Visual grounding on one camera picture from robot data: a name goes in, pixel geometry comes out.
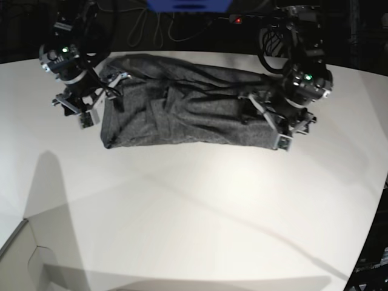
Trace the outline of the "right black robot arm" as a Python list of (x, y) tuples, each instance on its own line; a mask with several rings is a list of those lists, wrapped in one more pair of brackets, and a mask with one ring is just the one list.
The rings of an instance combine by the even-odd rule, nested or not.
[(39, 48), (42, 68), (64, 84), (52, 105), (60, 105), (65, 116), (76, 116), (80, 128), (99, 123), (98, 107), (106, 99), (123, 112), (123, 94), (116, 86), (129, 78), (126, 72), (98, 76), (95, 68), (107, 59), (113, 35), (99, 32), (96, 1), (59, 1), (50, 39)]

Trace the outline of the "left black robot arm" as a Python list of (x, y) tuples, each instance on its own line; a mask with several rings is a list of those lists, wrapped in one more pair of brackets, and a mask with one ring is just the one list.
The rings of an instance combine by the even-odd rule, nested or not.
[(309, 105), (333, 89), (318, 7), (276, 1), (259, 21), (256, 47), (266, 73), (245, 72), (241, 80), (236, 144), (288, 150), (295, 135), (309, 134), (316, 123)]

